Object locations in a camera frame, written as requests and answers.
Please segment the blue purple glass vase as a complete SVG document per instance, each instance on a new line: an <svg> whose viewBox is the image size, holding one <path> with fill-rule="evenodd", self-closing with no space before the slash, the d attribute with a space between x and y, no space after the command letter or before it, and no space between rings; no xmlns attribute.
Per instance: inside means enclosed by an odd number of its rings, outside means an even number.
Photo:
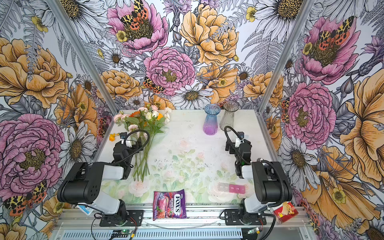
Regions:
<svg viewBox="0 0 384 240"><path fill-rule="evenodd" d="M208 136L213 136L218 131L218 114L221 109L216 104L206 105L205 108L206 119L203 125L203 131Z"/></svg>

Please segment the orange gerbera flower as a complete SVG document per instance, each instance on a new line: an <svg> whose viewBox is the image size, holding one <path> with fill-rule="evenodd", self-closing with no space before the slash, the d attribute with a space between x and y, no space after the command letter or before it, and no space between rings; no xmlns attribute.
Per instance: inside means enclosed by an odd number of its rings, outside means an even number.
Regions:
<svg viewBox="0 0 384 240"><path fill-rule="evenodd" d="M129 115L130 118L139 118L141 116L141 111L136 111Z"/></svg>

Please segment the white rose flower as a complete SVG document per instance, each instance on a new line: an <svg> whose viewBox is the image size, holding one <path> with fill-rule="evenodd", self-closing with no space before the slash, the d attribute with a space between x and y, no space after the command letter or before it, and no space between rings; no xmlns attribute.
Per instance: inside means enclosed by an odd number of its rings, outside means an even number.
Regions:
<svg viewBox="0 0 384 240"><path fill-rule="evenodd" d="M151 112L147 112L146 115L145 115L145 118L146 118L147 120L151 120L151 119L153 118L152 113L151 113Z"/></svg>

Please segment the yellow orange rose flower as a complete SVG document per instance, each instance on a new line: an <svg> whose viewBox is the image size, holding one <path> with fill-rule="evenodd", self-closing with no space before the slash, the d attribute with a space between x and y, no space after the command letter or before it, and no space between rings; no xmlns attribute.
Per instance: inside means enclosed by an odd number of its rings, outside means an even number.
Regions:
<svg viewBox="0 0 384 240"><path fill-rule="evenodd" d="M160 119L162 119L164 116L161 114L161 113L159 113L158 114L158 117L157 117L157 120L160 120Z"/></svg>

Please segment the pink carnation flower stem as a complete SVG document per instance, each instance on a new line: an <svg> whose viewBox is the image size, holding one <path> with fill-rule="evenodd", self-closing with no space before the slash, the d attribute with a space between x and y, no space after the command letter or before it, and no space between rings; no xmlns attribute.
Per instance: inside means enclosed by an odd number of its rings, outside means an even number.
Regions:
<svg viewBox="0 0 384 240"><path fill-rule="evenodd" d="M145 105L144 107L139 108L139 111L146 114L146 113L158 112L159 109L155 105L148 104L148 105Z"/></svg>

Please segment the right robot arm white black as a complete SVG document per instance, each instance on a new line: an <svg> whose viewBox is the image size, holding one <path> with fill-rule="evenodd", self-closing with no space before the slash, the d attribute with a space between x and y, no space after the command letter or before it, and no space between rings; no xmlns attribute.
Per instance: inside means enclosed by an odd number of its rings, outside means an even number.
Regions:
<svg viewBox="0 0 384 240"><path fill-rule="evenodd" d="M226 151L236 158L236 175L251 180L255 191L241 200L237 211L224 211L227 226L264 225L267 223L265 211L292 200L293 191L281 163L262 158L252 162L251 148L251 142L247 140L239 144L226 141Z"/></svg>

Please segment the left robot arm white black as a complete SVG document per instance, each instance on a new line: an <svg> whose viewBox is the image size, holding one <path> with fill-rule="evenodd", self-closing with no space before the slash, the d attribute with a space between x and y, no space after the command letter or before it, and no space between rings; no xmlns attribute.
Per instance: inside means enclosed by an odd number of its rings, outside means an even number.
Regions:
<svg viewBox="0 0 384 240"><path fill-rule="evenodd" d="M132 158L142 150L138 140L118 142L113 149L113 161L92 164L76 163L59 187L57 198L62 203L83 206L96 210L109 225L137 225L137 221L126 210L121 199L115 199L101 190L104 180L126 180L133 168Z"/></svg>

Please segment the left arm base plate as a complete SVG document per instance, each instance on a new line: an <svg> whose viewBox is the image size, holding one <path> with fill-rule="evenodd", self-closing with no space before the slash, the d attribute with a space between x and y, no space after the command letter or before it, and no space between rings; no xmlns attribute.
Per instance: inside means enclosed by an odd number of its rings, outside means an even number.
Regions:
<svg viewBox="0 0 384 240"><path fill-rule="evenodd" d="M105 215L99 225L100 227L140 227L142 225L143 210L127 210L125 214Z"/></svg>

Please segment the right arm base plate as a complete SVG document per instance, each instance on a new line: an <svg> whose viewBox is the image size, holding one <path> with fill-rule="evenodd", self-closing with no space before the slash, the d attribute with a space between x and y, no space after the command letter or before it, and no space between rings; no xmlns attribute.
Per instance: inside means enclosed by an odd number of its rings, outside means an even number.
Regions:
<svg viewBox="0 0 384 240"><path fill-rule="evenodd" d="M266 225L266 218L259 214L250 214L235 209L225 209L220 218L227 226L261 226Z"/></svg>

